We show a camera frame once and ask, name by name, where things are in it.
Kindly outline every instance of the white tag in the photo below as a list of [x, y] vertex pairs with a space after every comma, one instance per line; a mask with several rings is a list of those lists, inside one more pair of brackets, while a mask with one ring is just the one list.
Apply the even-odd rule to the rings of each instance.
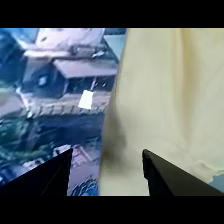
[[82, 97], [79, 101], [78, 107], [91, 110], [92, 101], [93, 101], [93, 92], [84, 90]]

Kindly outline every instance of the cream cloth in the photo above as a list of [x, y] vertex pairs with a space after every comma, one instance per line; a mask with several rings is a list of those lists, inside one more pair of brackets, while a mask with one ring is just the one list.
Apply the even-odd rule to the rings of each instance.
[[148, 195], [145, 148], [207, 183], [224, 173], [224, 29], [129, 29], [100, 195]]

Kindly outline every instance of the printed picture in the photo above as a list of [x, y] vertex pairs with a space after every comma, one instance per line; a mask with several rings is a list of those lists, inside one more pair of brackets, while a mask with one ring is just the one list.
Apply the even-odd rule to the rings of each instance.
[[73, 149], [67, 195], [98, 195], [126, 28], [0, 28], [0, 186]]

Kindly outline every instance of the cloth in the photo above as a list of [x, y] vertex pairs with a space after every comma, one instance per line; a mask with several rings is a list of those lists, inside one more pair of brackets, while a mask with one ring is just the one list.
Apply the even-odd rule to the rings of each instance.
[[149, 149], [209, 183], [224, 172], [224, 29], [132, 28], [104, 129], [100, 195], [148, 195]]

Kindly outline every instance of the beige fabric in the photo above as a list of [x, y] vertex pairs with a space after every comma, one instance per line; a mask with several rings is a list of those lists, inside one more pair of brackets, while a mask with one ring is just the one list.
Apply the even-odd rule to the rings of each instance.
[[144, 148], [224, 173], [224, 29], [129, 29], [104, 135], [100, 195], [148, 195]]

